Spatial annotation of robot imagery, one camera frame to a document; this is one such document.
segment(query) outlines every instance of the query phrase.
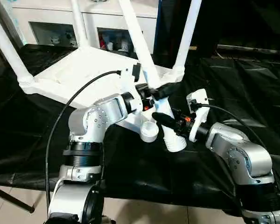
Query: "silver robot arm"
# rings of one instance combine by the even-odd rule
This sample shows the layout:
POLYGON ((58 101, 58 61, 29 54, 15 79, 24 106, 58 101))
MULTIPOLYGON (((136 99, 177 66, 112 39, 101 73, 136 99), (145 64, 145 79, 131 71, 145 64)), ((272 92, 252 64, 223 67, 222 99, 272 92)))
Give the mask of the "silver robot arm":
POLYGON ((280 196, 274 185, 272 159, 238 129, 215 123, 206 147, 228 166, 237 186, 242 216, 248 224, 280 224, 280 196))
POLYGON ((48 218, 73 223, 101 223, 104 198, 99 193, 102 142, 107 128, 131 113, 129 93, 114 94, 69 118, 70 141, 49 206, 48 218))
POLYGON ((240 130, 221 123, 211 128, 203 124, 209 112, 206 91, 197 90, 187 96, 190 113, 195 119, 176 110, 175 119, 153 113, 153 118, 174 129, 177 135, 190 141, 204 141, 229 168, 236 184, 236 196, 244 221, 248 224, 280 224, 280 192, 272 172, 272 159, 262 146, 250 142, 240 130))

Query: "white pipe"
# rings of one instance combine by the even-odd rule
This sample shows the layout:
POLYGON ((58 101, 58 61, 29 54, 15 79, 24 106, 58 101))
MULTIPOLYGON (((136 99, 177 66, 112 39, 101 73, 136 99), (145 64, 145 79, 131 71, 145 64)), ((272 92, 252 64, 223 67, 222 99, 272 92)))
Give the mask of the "white pipe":
MULTIPOLYGON (((132 4, 130 0, 119 0, 119 4, 125 17, 136 54, 141 63, 146 82, 150 88, 158 88, 161 85, 161 81, 150 56, 132 4)), ((173 113, 167 98, 156 101, 155 107, 157 112, 168 114, 173 118, 173 113)), ((178 152, 186 147, 187 143, 183 137, 177 136, 171 128, 165 126, 162 126, 162 128, 164 131, 164 141, 170 152, 178 152)))
POLYGON ((176 74, 177 76, 184 75, 185 63, 187 60, 189 47, 192 41, 192 36, 194 33, 201 2, 202 0, 191 1, 187 21, 182 34, 181 44, 179 45, 175 65, 173 66, 173 74, 176 74))
POLYGON ((77 28, 76 39, 79 47, 88 46, 86 37, 85 25, 82 18, 82 13, 77 0, 71 0, 71 7, 74 14, 74 22, 77 28))
POLYGON ((18 53, 14 49, 7 34, 4 32, 3 27, 0 24, 0 50, 4 54, 5 58, 9 62, 10 66, 17 75, 20 87, 25 87, 34 83, 33 76, 26 69, 23 61, 20 59, 18 53))
POLYGON ((147 80, 149 87, 158 88, 161 85, 160 78, 157 69, 155 68, 153 59, 150 56, 150 52, 137 21, 132 4, 130 0, 119 0, 119 4, 125 17, 136 54, 141 63, 145 79, 147 80))

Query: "chair leg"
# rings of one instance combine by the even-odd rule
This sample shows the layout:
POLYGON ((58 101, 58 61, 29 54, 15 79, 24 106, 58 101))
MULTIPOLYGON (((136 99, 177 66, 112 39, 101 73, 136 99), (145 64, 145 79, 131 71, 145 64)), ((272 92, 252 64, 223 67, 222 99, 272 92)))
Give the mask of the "chair leg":
POLYGON ((33 213, 35 208, 32 206, 27 205, 26 203, 20 201, 19 199, 9 195, 8 193, 4 192, 3 190, 0 190, 0 197, 5 200, 8 201, 18 207, 20 207, 21 209, 24 209, 30 213, 33 213))

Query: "black cable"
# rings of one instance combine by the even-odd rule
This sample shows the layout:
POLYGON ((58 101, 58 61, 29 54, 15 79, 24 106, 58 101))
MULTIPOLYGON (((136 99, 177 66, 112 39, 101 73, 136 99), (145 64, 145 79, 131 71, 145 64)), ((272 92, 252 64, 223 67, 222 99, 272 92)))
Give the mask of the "black cable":
POLYGON ((209 107, 209 108, 214 108, 214 109, 218 109, 221 110, 227 114, 229 114, 231 117, 233 117, 238 123, 240 123, 242 126, 246 127, 253 135, 254 137, 257 139, 257 141, 259 142, 259 144, 263 147, 266 148, 265 144, 263 143, 263 141, 260 139, 260 137, 245 123, 243 122, 240 118, 238 118, 236 115, 234 115, 233 113, 229 112, 228 110, 225 110, 219 106, 215 106, 215 105, 209 105, 209 104, 197 104, 198 107, 209 107))
POLYGON ((51 202, 51 196, 50 196, 50 182, 49 182, 49 148, 50 148, 50 144, 51 144, 51 139, 52 136, 54 134, 54 131, 57 127, 57 124, 61 118, 61 116, 63 115, 65 109, 71 104, 71 102, 77 97, 77 95, 79 95, 87 86, 89 86, 91 83, 95 82, 96 80, 110 75, 110 74, 119 74, 120 75, 120 71, 109 71, 106 73, 103 73, 95 78, 93 78, 92 80, 90 80, 88 83, 86 83, 81 89, 79 89, 70 99, 69 101, 64 105, 63 109, 60 111, 52 129, 51 129, 51 133, 49 135, 49 139, 48 139, 48 143, 47 143, 47 147, 46 147, 46 163, 45 163, 45 182, 46 182, 46 198, 47 198, 47 210, 49 210, 49 205, 51 202))

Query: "black tablecloth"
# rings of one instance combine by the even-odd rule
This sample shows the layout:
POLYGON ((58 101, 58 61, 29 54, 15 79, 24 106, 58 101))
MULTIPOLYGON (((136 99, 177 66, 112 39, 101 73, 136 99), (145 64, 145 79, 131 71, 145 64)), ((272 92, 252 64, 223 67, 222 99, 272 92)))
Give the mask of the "black tablecloth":
MULTIPOLYGON (((26 45, 20 56, 29 72, 36 75, 71 51, 26 45)), ((170 97, 170 104, 188 113, 185 97, 200 88, 206 88, 211 104, 233 112, 253 128, 280 174, 280 65, 231 59, 188 60, 182 87, 170 97)), ((38 94, 24 94, 12 70, 0 69, 0 185, 44 190, 46 143, 62 106, 38 94)), ((52 141, 49 159, 52 189, 63 162, 62 151, 68 144, 67 120, 72 111, 73 108, 68 108, 52 141)), ((236 127, 255 140, 227 115, 210 111, 207 122, 215 121, 236 127)), ((104 145, 105 196, 234 208, 221 191, 224 188, 234 192, 232 181, 204 143, 188 142, 185 150, 170 153, 162 132, 155 142, 144 143, 138 134, 113 125, 107 130, 104 145), (216 184, 217 179, 223 186, 216 184)))

